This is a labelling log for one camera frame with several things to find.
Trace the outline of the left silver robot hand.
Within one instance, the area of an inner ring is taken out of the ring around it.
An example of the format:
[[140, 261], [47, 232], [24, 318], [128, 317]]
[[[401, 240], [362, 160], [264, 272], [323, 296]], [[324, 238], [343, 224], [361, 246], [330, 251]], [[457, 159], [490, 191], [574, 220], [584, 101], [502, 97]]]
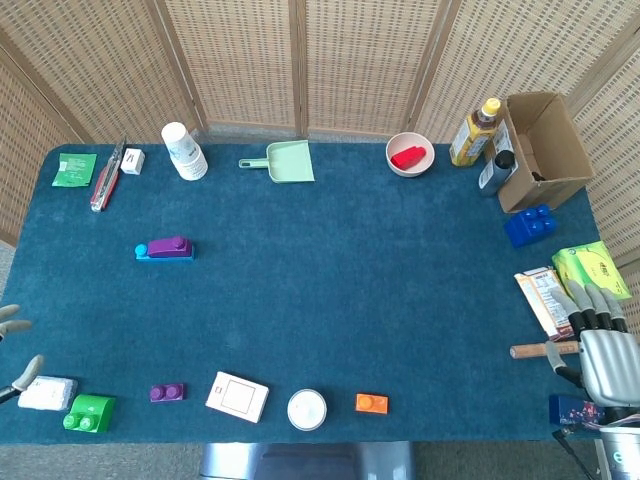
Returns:
[[[32, 327], [29, 320], [13, 319], [20, 310], [18, 304], [10, 304], [1, 307], [1, 340], [9, 334], [23, 332]], [[12, 398], [20, 396], [34, 382], [44, 364], [44, 356], [35, 355], [27, 364], [24, 371], [9, 385], [1, 388], [1, 403], [4, 404]]]

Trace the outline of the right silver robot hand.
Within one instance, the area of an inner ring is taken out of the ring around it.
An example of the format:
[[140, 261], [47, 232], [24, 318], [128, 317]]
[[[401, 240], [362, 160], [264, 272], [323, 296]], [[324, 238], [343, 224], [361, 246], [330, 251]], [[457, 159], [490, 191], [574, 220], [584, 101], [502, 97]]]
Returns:
[[639, 405], [639, 345], [629, 332], [615, 295], [593, 283], [568, 282], [569, 290], [554, 288], [551, 297], [567, 314], [575, 334], [580, 368], [562, 360], [556, 343], [545, 344], [554, 373], [585, 390], [601, 407]]

